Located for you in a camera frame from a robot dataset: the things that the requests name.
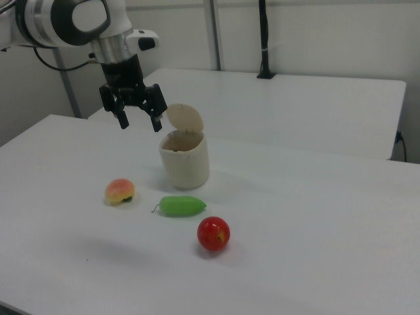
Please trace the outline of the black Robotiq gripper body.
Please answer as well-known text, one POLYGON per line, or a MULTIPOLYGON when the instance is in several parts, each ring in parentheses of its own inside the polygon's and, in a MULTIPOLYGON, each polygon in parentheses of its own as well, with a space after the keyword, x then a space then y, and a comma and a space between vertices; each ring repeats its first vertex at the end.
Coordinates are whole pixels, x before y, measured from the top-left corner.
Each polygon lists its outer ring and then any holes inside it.
POLYGON ((137 55, 101 68, 106 83, 100 87, 104 107, 114 107, 115 98, 125 106, 140 106, 144 102, 143 73, 137 55))

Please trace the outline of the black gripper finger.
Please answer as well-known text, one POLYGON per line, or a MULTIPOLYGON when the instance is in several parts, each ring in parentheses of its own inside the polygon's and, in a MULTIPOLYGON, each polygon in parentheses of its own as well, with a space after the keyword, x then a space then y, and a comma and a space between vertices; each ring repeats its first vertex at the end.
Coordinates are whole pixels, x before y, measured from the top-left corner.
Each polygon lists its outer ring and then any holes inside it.
POLYGON ((161 118, 167 110, 167 104, 158 84, 142 89, 142 102, 139 108, 150 116, 154 132, 159 132, 162 129, 161 118))
POLYGON ((111 112, 117 118, 122 129, 128 128, 129 121, 124 111, 125 105, 123 101, 113 93, 108 85, 101 86, 99 92, 105 111, 111 112))

